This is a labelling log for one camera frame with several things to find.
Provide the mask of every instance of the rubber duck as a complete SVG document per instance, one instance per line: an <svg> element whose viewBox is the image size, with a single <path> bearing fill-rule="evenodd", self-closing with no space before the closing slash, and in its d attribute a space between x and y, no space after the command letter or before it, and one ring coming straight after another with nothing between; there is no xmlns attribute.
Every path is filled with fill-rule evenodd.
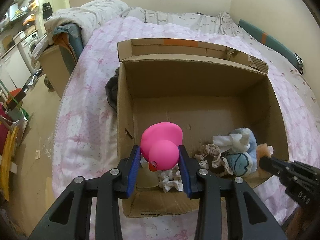
<svg viewBox="0 0 320 240"><path fill-rule="evenodd" d="M167 171L178 163L182 137L181 128L171 122L151 125L143 132L140 150L151 171Z"/></svg>

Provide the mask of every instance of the yellow wooden plank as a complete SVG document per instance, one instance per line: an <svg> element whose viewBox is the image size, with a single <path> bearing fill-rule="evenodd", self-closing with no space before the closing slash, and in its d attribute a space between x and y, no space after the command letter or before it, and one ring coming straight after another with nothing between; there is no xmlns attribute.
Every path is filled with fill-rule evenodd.
<svg viewBox="0 0 320 240"><path fill-rule="evenodd" d="M11 156L14 151L15 138L18 128L14 127L12 133L8 132L2 152L0 168L0 187L4 192L4 198L9 201L9 171L11 166Z"/></svg>

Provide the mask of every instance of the cardboard box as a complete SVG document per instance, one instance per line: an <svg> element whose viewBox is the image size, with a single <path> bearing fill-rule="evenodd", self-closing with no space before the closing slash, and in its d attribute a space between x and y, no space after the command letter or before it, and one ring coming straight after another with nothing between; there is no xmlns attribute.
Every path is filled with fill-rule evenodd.
<svg viewBox="0 0 320 240"><path fill-rule="evenodd" d="M117 99L119 159L140 144L146 128L173 122L183 130L190 156L213 135L250 128L257 143L268 143L274 156L288 160L284 121L268 65L243 52L212 43L180 39L133 39L118 43L120 65ZM198 200L184 192L163 193L139 170L136 190L123 200L127 217L175 215L197 210ZM264 182L257 172L246 181Z"/></svg>

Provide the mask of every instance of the metal screw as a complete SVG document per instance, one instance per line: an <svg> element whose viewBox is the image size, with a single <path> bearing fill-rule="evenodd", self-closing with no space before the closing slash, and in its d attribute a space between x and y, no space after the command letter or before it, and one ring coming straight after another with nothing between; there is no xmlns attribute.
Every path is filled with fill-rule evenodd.
<svg viewBox="0 0 320 240"><path fill-rule="evenodd" d="M241 177L235 177L235 182L241 184L243 179Z"/></svg>
<svg viewBox="0 0 320 240"><path fill-rule="evenodd" d="M206 169L199 169L199 173L201 175L207 175L208 174L208 171Z"/></svg>
<svg viewBox="0 0 320 240"><path fill-rule="evenodd" d="M81 183L83 181L83 177L79 176L75 178L75 183Z"/></svg>
<svg viewBox="0 0 320 240"><path fill-rule="evenodd" d="M119 174L119 170L118 169L112 169L111 171L110 171L110 174L111 175L118 175Z"/></svg>

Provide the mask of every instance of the torn cardboard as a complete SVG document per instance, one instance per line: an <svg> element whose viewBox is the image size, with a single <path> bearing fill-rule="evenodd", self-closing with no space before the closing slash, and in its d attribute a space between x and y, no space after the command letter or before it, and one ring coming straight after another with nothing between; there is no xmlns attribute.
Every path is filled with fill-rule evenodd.
<svg viewBox="0 0 320 240"><path fill-rule="evenodd" d="M165 121L181 127L190 156L212 143L213 135L248 127L258 144L267 143L275 149L273 156L288 159L282 114L263 61L226 46L180 39L119 42L118 55L122 61L119 159L140 144L146 128ZM188 199L184 192L163 193L159 187L146 187L144 180L138 176L132 197L123 200L125 216L177 215L198 209L198 200ZM246 178L251 187L265 180L256 173Z"/></svg>

